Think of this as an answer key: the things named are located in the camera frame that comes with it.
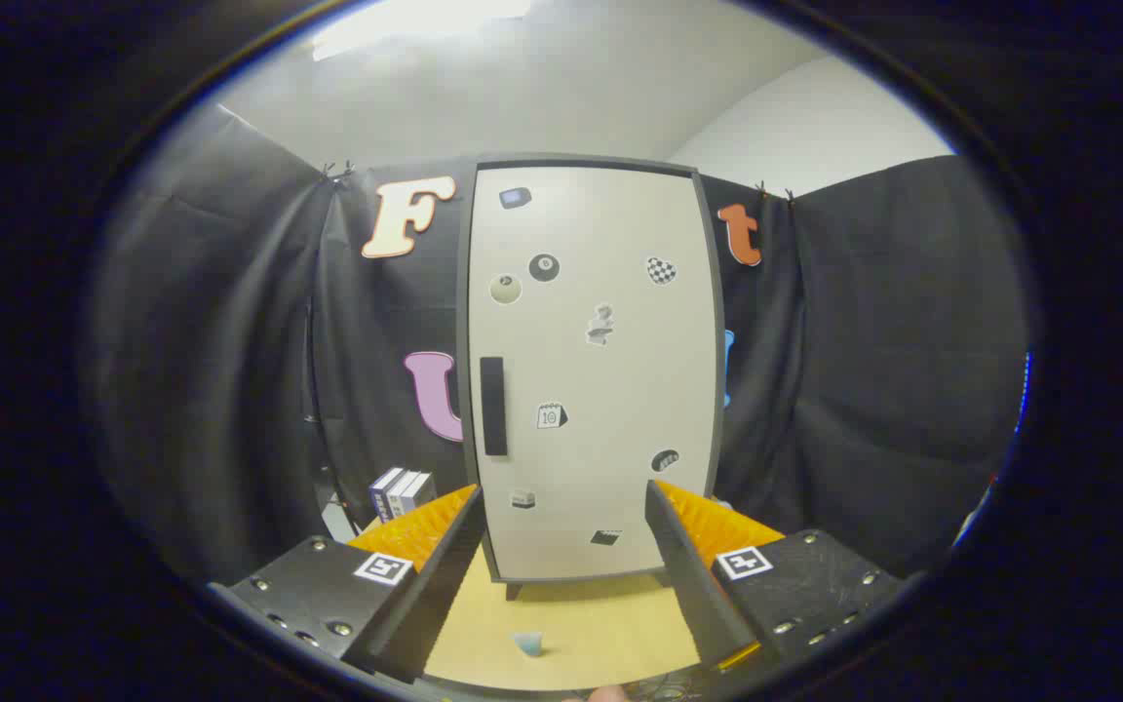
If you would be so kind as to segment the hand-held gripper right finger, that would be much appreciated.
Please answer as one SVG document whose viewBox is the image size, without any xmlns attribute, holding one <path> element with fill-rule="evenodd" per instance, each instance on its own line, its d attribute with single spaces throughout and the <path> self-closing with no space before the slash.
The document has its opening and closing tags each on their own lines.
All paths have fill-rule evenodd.
<svg viewBox="0 0 1123 702">
<path fill-rule="evenodd" d="M 645 520 L 703 665 L 793 665 L 878 616 L 904 578 L 824 530 L 780 534 L 651 480 Z"/>
</svg>

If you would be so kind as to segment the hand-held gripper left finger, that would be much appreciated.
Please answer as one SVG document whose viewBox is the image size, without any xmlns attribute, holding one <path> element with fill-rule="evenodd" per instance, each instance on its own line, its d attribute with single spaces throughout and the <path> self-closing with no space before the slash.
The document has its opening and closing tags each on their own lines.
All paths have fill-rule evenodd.
<svg viewBox="0 0 1123 702">
<path fill-rule="evenodd" d="M 414 683 L 484 537 L 480 486 L 339 543 L 309 536 L 211 596 L 267 640 L 340 674 Z"/>
</svg>

